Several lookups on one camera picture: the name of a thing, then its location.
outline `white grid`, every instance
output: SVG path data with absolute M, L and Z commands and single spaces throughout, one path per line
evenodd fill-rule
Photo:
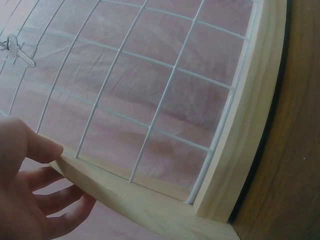
M 133 171 L 132 171 L 132 174 L 131 174 L 131 177 L 130 177 L 130 180 L 129 180 L 130 182 L 133 182 L 133 180 L 134 180 L 134 177 L 135 177 L 136 171 L 137 171 L 137 169 L 138 169 L 140 160 L 141 160 L 142 155 L 143 155 L 143 153 L 144 153 L 144 149 L 145 149 L 145 147 L 146 147 L 146 144 L 148 143 L 148 139 L 149 139 L 150 134 L 151 134 L 152 131 L 159 132 L 159 133 L 161 133 L 161 134 L 163 134 L 163 135 L 166 135 L 166 136 L 168 136 L 168 137 L 170 137 L 170 138 L 176 139 L 176 140 L 178 140 L 178 141 L 180 141 L 180 142 L 183 142 L 183 143 L 189 144 L 189 145 L 191 145 L 191 146 L 193 146 L 193 147 L 196 147 L 196 148 L 198 148 L 198 149 L 202 149 L 202 150 L 204 150 L 204 151 L 207 151 L 208 154 L 207 154 L 207 157 L 206 157 L 206 159 L 205 159 L 205 161 L 204 161 L 204 164 L 203 164 L 203 166 L 202 166 L 202 169 L 201 169 L 201 171 L 200 171 L 200 173 L 199 173 L 199 176 L 198 176 L 198 178 L 197 178 L 197 180 L 196 180 L 196 183 L 195 183 L 194 186 L 193 186 L 193 189 L 192 189 L 192 191 L 191 191 L 191 193 L 190 193 L 190 196 L 189 196 L 188 200 L 186 201 L 186 203 L 188 203 L 188 204 L 193 204 L 193 202 L 194 202 L 194 200 L 195 200 L 195 198 L 196 198 L 196 196 L 197 196 L 197 194 L 198 194 L 199 188 L 200 188 L 200 186 L 201 186 L 201 184 L 202 184 L 202 182 L 203 182 L 203 179 L 204 179 L 204 177 L 205 177 L 205 175 L 206 175 L 206 173 L 207 173 L 209 164 L 210 164 L 211 159 L 212 159 L 212 157 L 213 157 L 213 154 L 214 154 L 214 152 L 215 152 L 215 150 L 216 150 L 218 141 L 219 141 L 220 136 L 221 136 L 221 132 L 222 132 L 222 130 L 223 130 L 223 128 L 224 128 L 224 125 L 225 125 L 227 116 L 228 116 L 228 114 L 229 114 L 229 110 L 230 110 L 231 104 L 232 104 L 233 99 L 234 99 L 234 96 L 235 96 L 235 91 L 236 91 L 237 86 L 238 86 L 238 83 L 239 83 L 240 72 L 241 72 L 242 67 L 243 67 L 243 65 L 244 65 L 243 63 L 244 63 L 244 59 L 245 59 L 245 55 L 246 55 L 246 54 L 244 54 L 243 59 L 240 59 L 240 60 L 239 60 L 239 63 L 242 64 L 242 67 L 241 67 L 241 70 L 238 72 L 238 76 L 235 77 L 235 81 L 232 83 L 232 86 L 228 86 L 228 85 L 226 85 L 226 84 L 224 84 L 224 83 L 221 83 L 221 82 L 219 82 L 219 81 L 210 79 L 210 78 L 205 77 L 205 76 L 202 76 L 202 75 L 200 75 L 200 74 L 197 74 L 197 73 L 194 73 L 194 72 L 191 72 L 191 71 L 188 71 L 188 70 L 179 68 L 178 65 L 179 65 L 179 62 L 180 62 L 180 60 L 181 60 L 181 58 L 182 58 L 184 49 L 185 49 L 186 46 L 187 46 L 187 43 L 188 43 L 188 40 L 189 40 L 189 38 L 190 38 L 191 32 L 192 32 L 192 30 L 193 30 L 193 28 L 194 28 L 194 26 L 195 26 L 196 23 L 206 25 L 206 26 L 208 26 L 208 27 L 210 27 L 210 28 L 214 28 L 214 29 L 217 29 L 217 30 L 219 30 L 219 31 L 222 31 L 222 32 L 228 33 L 228 34 L 230 34 L 230 35 L 236 36 L 236 37 L 238 37 L 238 38 L 240 38 L 240 39 L 243 39 L 243 40 L 244 40 L 244 44 L 245 44 L 245 48 L 246 48 L 246 49 L 245 49 L 245 52 L 247 52 L 247 50 L 248 50 L 248 44 L 249 44 L 250 37 L 251 37 L 251 32 L 252 32 L 253 23 L 252 23 L 252 26 L 250 26 L 250 30 L 248 31 L 247 36 L 241 36 L 241 35 L 239 35 L 239 34 L 237 34 L 237 33 L 235 33 L 235 32 L 226 30 L 226 29 L 224 29 L 224 28 L 221 28 L 221 27 L 218 27 L 218 26 L 215 26 L 215 25 L 206 23 L 206 22 L 199 21 L 199 20 L 197 20 L 197 19 L 198 19 L 200 13 L 201 13 L 201 9 L 202 9 L 202 7 L 203 7 L 203 5 L 204 5 L 204 3 L 205 3 L 205 0 L 202 0 L 202 1 L 201 1 L 200 5 L 199 5 L 199 8 L 198 8 L 198 10 L 197 10 L 197 13 L 196 13 L 196 15 L 195 15 L 194 18 L 182 16 L 182 15 L 175 14 L 175 13 L 168 12 L 168 11 L 163 11 L 163 10 L 160 10 L 160 9 L 154 9 L 154 8 L 146 7 L 146 4 L 148 3 L 149 0 L 145 0 L 145 2 L 144 2 L 143 5 L 135 5 L 135 4 L 125 3 L 125 2 L 117 2 L 117 1 L 111 1 L 111 0 L 98 0 L 98 1 L 96 2 L 96 4 L 94 5 L 93 9 L 90 11 L 90 13 L 89 13 L 89 15 L 87 16 L 87 18 L 85 19 L 84 23 L 82 24 L 82 26 L 81 26 L 81 28 L 79 29 L 79 31 L 78 31 L 78 33 L 76 34 L 76 36 L 70 36 L 70 35 L 68 35 L 68 34 L 57 34 L 57 33 L 49 33 L 49 32 L 47 32 L 47 28 L 49 27 L 50 23 L 51 23 L 52 20 L 54 19 L 55 15 L 56 15 L 57 12 L 59 11 L 59 9 L 60 9 L 60 7 L 62 6 L 62 4 L 64 3 L 64 1 L 65 1 L 65 0 L 62 0 L 62 1 L 61 1 L 59 7 L 56 9 L 55 13 L 54 13 L 53 16 L 51 17 L 51 19 L 50 19 L 50 21 L 48 22 L 48 24 L 46 25 L 45 29 L 41 32 L 41 37 L 40 37 L 40 39 L 38 40 L 38 42 L 37 42 L 37 44 L 36 44 L 36 46 L 38 47 L 38 45 L 39 45 L 39 43 L 40 43 L 40 41 L 41 41 L 41 39 L 43 38 L 44 35 L 56 35 L 56 36 L 59 36 L 59 37 L 64 37 L 64 38 L 68 38 L 68 39 L 73 39 L 73 42 L 72 42 L 72 44 L 71 44 L 71 46 L 70 46 L 70 48 L 69 48 L 69 50 L 68 50 L 68 52 L 67 52 L 64 60 L 63 60 L 60 68 L 59 68 L 59 71 L 58 71 L 58 73 L 57 73 L 57 75 L 56 75 L 56 78 L 55 78 L 53 84 L 52 84 L 52 85 L 49 85 L 49 84 L 46 84 L 46 83 L 41 82 L 40 80 L 37 80 L 37 79 L 34 79 L 34 78 L 30 78 L 30 77 L 25 76 L 26 70 L 24 70 L 24 72 L 20 73 L 20 72 L 17 72 L 16 70 L 11 69 L 11 71 L 15 72 L 16 74 L 22 74 L 22 76 L 21 76 L 21 78 L 20 78 L 18 87 L 17 87 L 17 89 L 16 89 L 16 92 L 15 92 L 15 95 L 14 95 L 14 98 L 13 98 L 13 101 L 12 101 L 12 104 L 11 104 L 11 106 L 10 106 L 9 115 L 11 114 L 11 111 L 12 111 L 12 108 L 13 108 L 13 105 L 14 105 L 14 102 L 15 102 L 15 99 L 16 99 L 16 97 L 17 97 L 17 94 L 18 94 L 18 91 L 19 91 L 19 88 L 20 88 L 20 85 L 21 85 L 21 82 L 22 82 L 23 78 L 26 78 L 26 79 L 31 79 L 31 80 L 33 80 L 33 81 L 35 81 L 35 82 L 41 83 L 41 84 L 43 84 L 43 85 L 45 85 L 45 86 L 47 86 L 47 87 L 50 86 L 50 92 L 49 92 L 49 95 L 48 95 L 47 100 L 46 100 L 46 102 L 45 102 L 45 105 L 44 105 L 44 108 L 43 108 L 43 111 L 42 111 L 42 113 L 41 113 L 41 117 L 40 117 L 40 120 L 39 120 L 39 123 L 38 123 L 38 126 L 37 126 L 37 130 L 36 130 L 37 133 L 38 133 L 39 130 L 40 130 L 40 127 L 41 127 L 41 124 L 42 124 L 42 121 L 43 121 L 43 118 L 44 118 L 44 114 L 45 114 L 45 112 L 46 112 L 46 109 L 47 109 L 47 107 L 48 107 L 48 103 L 49 103 L 49 101 L 50 101 L 51 95 L 52 95 L 52 93 L 53 93 L 54 90 L 55 90 L 55 91 L 58 91 L 58 92 L 61 92 L 61 93 L 63 93 L 63 94 L 66 94 L 66 95 L 68 95 L 68 96 L 70 96 L 70 97 L 73 97 L 73 98 L 75 98 L 75 99 L 78 99 L 78 100 L 80 100 L 80 101 L 82 101 L 82 102 L 85 102 L 85 103 L 93 106 L 92 111 L 91 111 L 90 116 L 89 116 L 89 119 L 88 119 L 88 121 L 87 121 L 87 124 L 86 124 L 86 126 L 85 126 L 85 129 L 84 129 L 84 131 L 83 131 L 83 134 L 82 134 L 80 143 L 79 143 L 79 145 L 78 145 L 77 151 L 76 151 L 76 155 L 75 155 L 76 158 L 78 158 L 78 156 L 79 156 L 79 153 L 80 153 L 81 148 L 82 148 L 82 144 L 83 144 L 83 142 L 84 142 L 84 140 L 85 140 L 86 133 L 87 133 L 87 131 L 88 131 L 88 128 L 89 128 L 89 126 L 90 126 L 90 123 L 91 123 L 91 121 L 92 121 L 92 118 L 93 118 L 93 115 L 94 115 L 94 113 L 95 113 L 96 108 L 99 108 L 99 109 L 101 109 L 101 110 L 103 110 L 103 111 L 105 111 L 105 112 L 108 112 L 108 113 L 113 114 L 113 115 L 115 115 L 115 116 L 118 116 L 118 117 L 120 117 L 120 118 L 126 119 L 126 120 L 128 120 L 128 121 L 130 121 L 130 122 L 133 122 L 133 123 L 139 124 L 139 125 L 141 125 L 141 126 L 143 126 L 143 127 L 145 127 L 145 128 L 148 128 L 148 131 L 147 131 L 147 134 L 146 134 L 146 136 L 145 136 L 143 145 L 142 145 L 142 147 L 141 147 L 139 156 L 138 156 L 138 158 L 137 158 L 137 160 L 136 160 L 136 164 L 135 164 L 134 169 L 133 169 Z M 252 1 L 252 2 L 255 3 L 255 2 L 257 2 L 258 0 L 248 0 L 248 1 Z M 115 47 L 111 47 L 111 46 L 105 45 L 105 44 L 101 44 L 101 43 L 97 43 L 97 42 L 94 42 L 94 41 L 90 41 L 90 40 L 86 40 L 86 39 L 83 39 L 83 38 L 79 38 L 79 36 L 80 36 L 80 34 L 81 34 L 84 26 L 86 25 L 86 23 L 87 23 L 87 21 L 89 20 L 90 16 L 91 16 L 92 13 L 95 11 L 95 9 L 97 8 L 97 6 L 98 6 L 98 4 L 99 4 L 100 2 L 108 2 L 108 3 L 113 3 L 113 4 L 121 4 L 121 5 L 127 5 L 127 6 L 131 6 L 131 7 L 140 8 L 138 14 L 136 15 L 134 21 L 133 21 L 132 24 L 131 24 L 130 29 L 128 30 L 125 38 L 123 39 L 123 42 L 122 42 L 122 44 L 121 44 L 121 46 L 120 46 L 119 49 L 118 49 L 118 48 L 115 48 Z M 39 3 L 39 0 L 38 0 L 38 1 L 36 2 L 36 4 L 34 5 L 32 11 L 30 12 L 30 14 L 33 12 L 33 10 L 35 9 L 35 7 L 36 7 L 36 5 L 37 5 L 38 3 Z M 255 15 L 255 14 L 256 14 L 255 4 L 253 4 L 253 8 L 254 8 L 253 11 L 255 11 L 255 12 L 254 12 L 254 15 Z M 167 64 L 167 63 L 164 63 L 164 62 L 161 62 L 161 61 L 158 61 L 158 60 L 149 58 L 149 57 L 145 57 L 145 56 L 142 56 L 142 55 L 139 55 L 139 54 L 136 54 L 136 53 L 132 53 L 132 52 L 128 52 L 128 51 L 124 51 L 124 50 L 123 50 L 123 47 L 124 47 L 124 45 L 125 45 L 128 37 L 129 37 L 131 31 L 133 30 L 134 26 L 136 25 L 137 20 L 138 20 L 138 18 L 139 18 L 139 16 L 141 15 L 141 13 L 142 13 L 143 10 L 160 12 L 160 13 L 163 13 L 163 14 L 168 14 L 168 15 L 171 15 L 171 16 L 175 16 L 175 17 L 178 17 L 178 18 L 183 18 L 183 19 L 192 21 L 192 24 L 191 24 L 191 27 L 190 27 L 190 29 L 189 29 L 189 32 L 188 32 L 188 34 L 187 34 L 187 36 L 186 36 L 186 38 L 185 38 L 185 41 L 184 41 L 184 43 L 183 43 L 183 45 L 182 45 L 182 48 L 181 48 L 181 50 L 180 50 L 180 53 L 179 53 L 179 55 L 178 55 L 178 57 L 177 57 L 177 60 L 176 60 L 176 62 L 175 62 L 174 65 L 170 65 L 170 64 Z M 30 31 L 30 32 L 40 32 L 40 30 L 38 30 L 38 29 L 24 28 L 24 25 L 25 25 L 26 21 L 28 20 L 30 14 L 28 15 L 28 17 L 26 18 L 25 22 L 23 23 L 21 29 L 20 29 L 19 32 L 18 32 L 18 35 L 20 34 L 20 32 L 21 32 L 22 30 L 24 30 L 24 31 Z M 89 102 L 89 101 L 87 101 L 87 100 L 85 100 L 85 99 L 82 99 L 80 96 L 77 96 L 76 94 L 68 93 L 68 92 L 64 91 L 63 89 L 56 87 L 56 83 L 57 83 L 58 78 L 59 78 L 59 76 L 60 76 L 60 74 L 61 74 L 61 71 L 62 71 L 62 69 L 63 69 L 63 67 L 64 67 L 64 65 L 65 65 L 65 63 L 66 63 L 66 61 L 67 61 L 67 59 L 68 59 L 68 57 L 69 57 L 69 55 L 70 55 L 70 53 L 71 53 L 74 45 L 75 45 L 75 43 L 76 43 L 76 41 L 85 42 L 85 43 L 89 43 L 89 44 L 93 44 L 93 45 L 96 45 L 96 46 L 101 46 L 101 47 L 104 47 L 104 48 L 107 48 L 107 49 L 111 49 L 111 50 L 117 51 L 116 56 L 114 57 L 113 62 L 112 62 L 112 64 L 111 64 L 111 67 L 110 67 L 110 69 L 109 69 L 109 71 L 108 71 L 108 73 L 107 73 L 107 76 L 105 77 L 105 80 L 104 80 L 104 82 L 103 82 L 103 84 L 102 84 L 102 86 L 101 86 L 101 89 L 100 89 L 100 91 L 99 91 L 99 94 L 98 94 L 98 96 L 97 96 L 97 99 L 96 99 L 95 103 Z M 116 65 L 116 63 L 117 63 L 117 60 L 118 60 L 118 57 L 119 57 L 120 53 L 124 53 L 124 54 L 131 55 L 131 56 L 134 56 L 134 57 L 137 57 L 137 58 L 145 59 L 145 60 L 147 60 L 147 61 L 150 61 L 150 62 L 153 62 L 153 63 L 156 63 L 156 64 L 160 64 L 160 65 L 163 65 L 163 66 L 172 68 L 171 75 L 170 75 L 169 80 L 168 80 L 168 82 L 167 82 L 167 84 L 166 84 L 166 87 L 165 87 L 165 89 L 164 89 L 164 91 L 163 91 L 163 94 L 162 94 L 162 96 L 161 96 L 161 99 L 160 99 L 160 101 L 159 101 L 159 104 L 158 104 L 158 106 L 157 106 L 157 109 L 156 109 L 156 111 L 155 111 L 155 114 L 154 114 L 154 116 L 153 116 L 153 119 L 152 119 L 150 125 L 145 124 L 145 123 L 142 123 L 142 122 L 139 122 L 139 121 L 137 121 L 137 120 L 135 120 L 135 119 L 132 119 L 132 118 L 130 118 L 130 117 L 127 117 L 127 116 L 125 116 L 125 115 L 122 115 L 122 114 L 120 114 L 120 113 L 117 113 L 117 112 L 115 112 L 115 111 L 113 111 L 113 110 L 111 110 L 111 109 L 109 109 L 109 108 L 105 108 L 105 107 L 102 107 L 102 106 L 99 106 L 99 105 L 98 105 L 99 100 L 100 100 L 100 97 L 101 97 L 101 95 L 102 95 L 102 93 L 103 93 L 103 91 L 104 91 L 104 88 L 105 88 L 105 86 L 106 86 L 106 83 L 107 83 L 108 80 L 109 80 L 109 77 L 110 77 L 110 75 L 111 75 L 111 73 L 112 73 L 112 70 L 113 70 L 114 66 Z M 0 74 L 1 74 L 1 72 L 3 71 L 4 65 L 5 65 L 5 63 L 6 63 L 7 61 L 8 61 L 8 60 L 5 59 L 5 62 L 3 63 L 2 67 L 1 67 L 1 70 L 0 70 Z M 173 78 L 174 78 L 174 76 L 175 76 L 176 71 L 180 71 L 180 72 L 183 72 L 183 73 L 186 73 L 186 74 L 195 76 L 195 77 L 197 77 L 197 78 L 203 79 L 203 80 L 205 80 L 205 81 L 209 81 L 209 82 L 211 82 L 211 83 L 213 83 L 213 84 L 219 85 L 219 86 L 221 86 L 221 87 L 223 87 L 223 88 L 226 88 L 226 89 L 229 89 L 229 90 L 230 90 L 228 99 L 227 99 L 226 104 L 225 104 L 225 108 L 224 108 L 224 110 L 223 110 L 221 119 L 220 119 L 220 121 L 219 121 L 217 130 L 216 130 L 216 133 L 215 133 L 214 138 L 213 138 L 213 140 L 212 140 L 212 143 L 211 143 L 210 148 L 201 146 L 201 145 L 199 145 L 199 144 L 196 144 L 196 143 L 194 143 L 194 142 L 191 142 L 191 141 L 188 141 L 188 140 L 186 140 L 186 139 L 180 138 L 180 137 L 178 137 L 178 136 L 175 136 L 175 135 L 173 135 L 173 134 L 170 134 L 170 133 L 168 133 L 168 132 L 162 131 L 162 130 L 157 129 L 157 128 L 154 127 L 154 124 L 155 124 L 155 122 L 156 122 L 156 120 L 157 120 L 157 117 L 158 117 L 158 114 L 159 114 L 159 112 L 160 112 L 161 106 L 162 106 L 162 104 L 163 104 L 163 102 L 164 102 L 164 100 L 165 100 L 165 98 L 166 98 L 166 95 L 167 95 L 167 93 L 168 93 L 168 90 L 169 90 L 169 88 L 170 88 L 171 82 L 172 82 L 172 80 L 173 80 Z

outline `wooden frame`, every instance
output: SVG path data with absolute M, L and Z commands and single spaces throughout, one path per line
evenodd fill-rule
M 238 239 L 228 217 L 254 159 L 283 47 L 286 0 L 254 1 L 255 21 L 240 82 L 194 205 L 63 155 L 51 166 L 106 206 L 168 239 Z

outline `key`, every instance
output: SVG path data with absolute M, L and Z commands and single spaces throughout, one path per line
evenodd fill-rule
M 15 35 L 9 34 L 6 41 L 4 43 L 0 42 L 0 45 L 3 46 L 3 50 L 8 50 L 9 55 L 13 58 L 22 58 L 26 61 L 30 68 L 34 68 L 36 66 L 36 62 L 29 57 L 23 50 L 21 50 L 18 45 L 18 39 Z

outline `brown wood surface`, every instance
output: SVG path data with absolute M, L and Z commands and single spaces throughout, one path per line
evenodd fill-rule
M 320 0 L 293 0 L 283 85 L 233 227 L 242 240 L 320 239 Z

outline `wooden trim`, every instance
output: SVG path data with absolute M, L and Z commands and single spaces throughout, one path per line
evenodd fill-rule
M 255 157 L 277 81 L 286 0 L 260 0 L 238 89 L 194 202 L 198 216 L 227 222 Z
M 193 207 L 63 155 L 50 164 L 124 217 L 173 240 L 238 240 L 233 227 L 195 215 Z

